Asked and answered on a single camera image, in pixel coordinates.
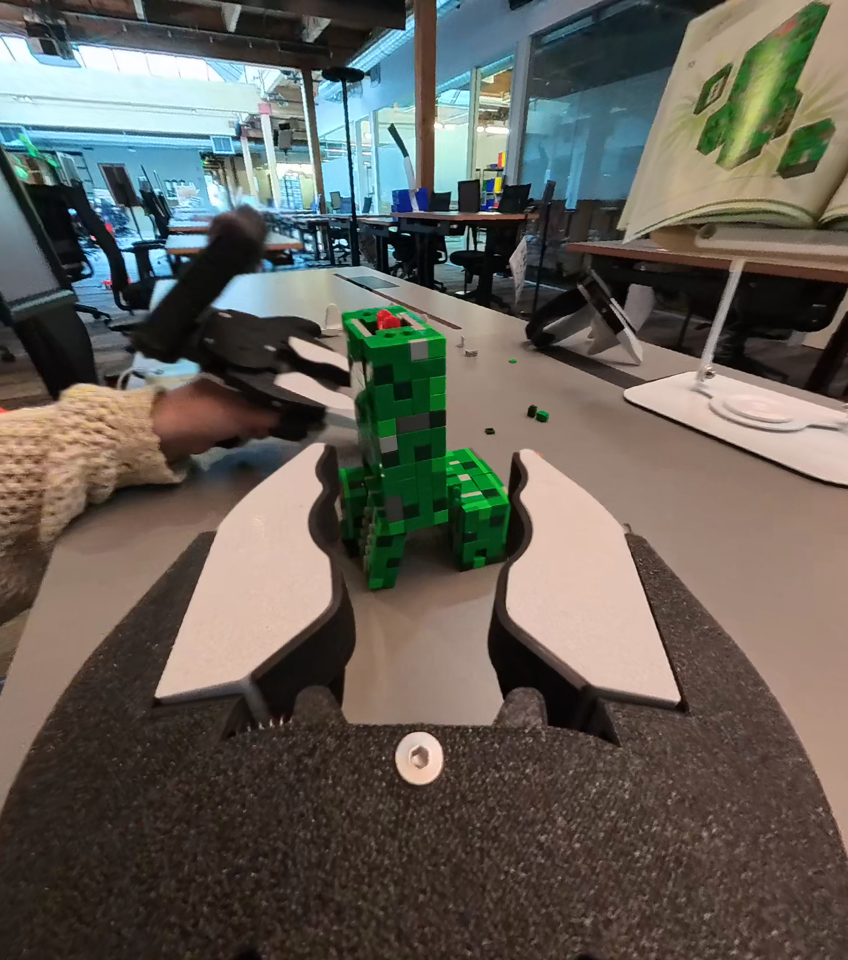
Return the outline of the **white book stand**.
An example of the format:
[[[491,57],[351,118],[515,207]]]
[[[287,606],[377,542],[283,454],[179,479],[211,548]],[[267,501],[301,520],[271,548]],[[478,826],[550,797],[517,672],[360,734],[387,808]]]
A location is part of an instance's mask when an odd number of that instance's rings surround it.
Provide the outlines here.
[[[746,267],[848,267],[848,231],[709,223],[664,227],[651,237],[681,254],[723,256],[728,279],[697,370],[631,387],[624,400],[797,474],[848,488],[848,404],[838,411],[743,382],[719,373],[715,362],[718,335]]]

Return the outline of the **white paper sign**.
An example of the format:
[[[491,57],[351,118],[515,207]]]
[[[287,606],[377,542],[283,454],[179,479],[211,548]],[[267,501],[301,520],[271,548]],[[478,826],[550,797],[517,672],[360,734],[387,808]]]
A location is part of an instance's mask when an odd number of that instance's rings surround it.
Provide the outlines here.
[[[513,307],[515,310],[519,308],[523,298],[528,282],[528,271],[536,269],[539,247],[540,244],[535,238],[525,234],[508,259],[507,265],[513,281]]]

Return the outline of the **black white gripper device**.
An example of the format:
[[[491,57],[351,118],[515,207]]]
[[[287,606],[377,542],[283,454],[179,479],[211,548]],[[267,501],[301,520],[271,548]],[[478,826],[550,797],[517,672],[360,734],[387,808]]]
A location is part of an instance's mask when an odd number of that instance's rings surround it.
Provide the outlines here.
[[[574,287],[538,307],[526,325],[526,340],[545,350],[583,335],[583,354],[595,357],[621,348],[634,365],[643,348],[606,281],[587,269]]]

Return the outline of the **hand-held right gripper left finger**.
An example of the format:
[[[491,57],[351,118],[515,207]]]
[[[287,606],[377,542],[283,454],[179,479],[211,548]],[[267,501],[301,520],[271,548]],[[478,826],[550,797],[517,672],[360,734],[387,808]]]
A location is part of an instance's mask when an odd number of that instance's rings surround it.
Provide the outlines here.
[[[335,449],[313,443],[219,524],[155,690],[161,706],[237,697],[258,723],[323,688],[341,708],[357,629],[334,559]]]

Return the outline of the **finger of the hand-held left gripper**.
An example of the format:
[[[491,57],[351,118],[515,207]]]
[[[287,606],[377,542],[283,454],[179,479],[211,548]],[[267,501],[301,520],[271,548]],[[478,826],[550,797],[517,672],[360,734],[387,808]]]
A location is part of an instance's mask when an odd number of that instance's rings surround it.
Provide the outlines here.
[[[283,342],[287,370],[283,389],[289,392],[342,392],[351,386],[347,359],[321,342],[291,335]]]
[[[277,431],[324,431],[358,428],[354,400],[303,373],[283,373],[270,385],[270,401],[279,411]]]

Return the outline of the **wooden leg desk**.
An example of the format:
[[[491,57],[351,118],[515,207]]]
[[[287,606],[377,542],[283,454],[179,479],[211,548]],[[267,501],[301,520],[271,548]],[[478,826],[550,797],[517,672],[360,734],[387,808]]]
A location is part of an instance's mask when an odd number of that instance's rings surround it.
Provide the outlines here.
[[[647,242],[573,242],[567,250],[590,258],[590,266],[604,280],[682,294],[691,308],[689,317],[699,318],[705,312],[694,310],[695,306],[705,307],[712,317],[716,315],[731,264],[729,254],[676,251]],[[745,254],[743,261],[730,318],[718,335],[717,361],[743,373],[781,379],[777,370],[747,356],[746,342],[766,331],[825,330],[848,292],[848,263],[759,260],[756,254]],[[827,393],[847,359],[848,309],[803,380],[803,388]]]

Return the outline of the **person's left hand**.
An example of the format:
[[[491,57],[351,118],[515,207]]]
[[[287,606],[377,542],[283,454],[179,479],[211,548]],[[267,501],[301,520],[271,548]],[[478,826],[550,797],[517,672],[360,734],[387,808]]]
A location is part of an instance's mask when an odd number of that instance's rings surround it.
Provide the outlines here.
[[[152,427],[166,462],[177,464],[222,446],[269,436],[280,415],[242,393],[199,378],[161,393],[152,406]]]

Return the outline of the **dark top office desk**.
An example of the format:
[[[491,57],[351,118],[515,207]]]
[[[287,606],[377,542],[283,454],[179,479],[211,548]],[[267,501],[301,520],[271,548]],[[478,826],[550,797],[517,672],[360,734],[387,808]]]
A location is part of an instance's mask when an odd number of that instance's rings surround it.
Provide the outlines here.
[[[501,212],[405,212],[395,216],[396,224],[402,233],[414,236],[417,251],[417,283],[427,289],[434,288],[433,263],[431,262],[431,240],[436,237],[447,236],[451,225],[476,226],[487,232],[490,237],[494,232],[522,230],[526,225],[538,218],[535,211],[521,211],[519,213]],[[481,255],[478,270],[478,285],[468,294],[472,302],[478,306],[502,306],[503,301],[492,292],[492,276],[496,270],[492,269],[494,254],[487,249]]]

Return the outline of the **black office chair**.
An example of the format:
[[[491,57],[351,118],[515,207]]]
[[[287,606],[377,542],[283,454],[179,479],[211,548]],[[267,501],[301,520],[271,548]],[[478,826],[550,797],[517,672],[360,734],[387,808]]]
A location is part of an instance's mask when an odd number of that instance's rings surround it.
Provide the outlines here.
[[[528,191],[527,184],[505,185],[496,210],[482,213],[480,220],[471,220],[470,226],[486,233],[483,247],[459,250],[450,256],[451,263],[464,270],[466,282],[477,279],[475,290],[462,294],[464,299],[508,311],[504,300],[493,293],[493,277],[508,268],[509,259],[518,246]]]

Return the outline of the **green lego creeper model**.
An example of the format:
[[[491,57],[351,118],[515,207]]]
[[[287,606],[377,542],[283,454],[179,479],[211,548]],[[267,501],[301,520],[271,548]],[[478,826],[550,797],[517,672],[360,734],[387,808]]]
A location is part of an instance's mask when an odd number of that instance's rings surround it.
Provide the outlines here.
[[[505,486],[473,450],[447,446],[445,336],[403,306],[348,311],[342,326],[360,462],[339,471],[340,530],[368,588],[393,588],[408,536],[435,527],[461,570],[501,562]]]

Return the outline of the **open lego instruction booklet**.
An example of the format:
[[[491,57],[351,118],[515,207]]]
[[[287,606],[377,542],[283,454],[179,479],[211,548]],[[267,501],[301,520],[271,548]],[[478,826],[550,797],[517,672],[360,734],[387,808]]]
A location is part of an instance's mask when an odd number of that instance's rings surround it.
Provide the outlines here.
[[[848,1],[689,24],[619,229],[729,224],[848,232]]]

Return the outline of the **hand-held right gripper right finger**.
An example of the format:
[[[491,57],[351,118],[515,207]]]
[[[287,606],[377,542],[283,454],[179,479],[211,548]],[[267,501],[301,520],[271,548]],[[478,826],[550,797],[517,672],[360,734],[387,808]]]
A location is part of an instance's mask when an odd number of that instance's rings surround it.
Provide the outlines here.
[[[532,690],[551,726],[586,728],[609,705],[673,713],[682,692],[620,522],[525,448],[488,654],[503,698]]]

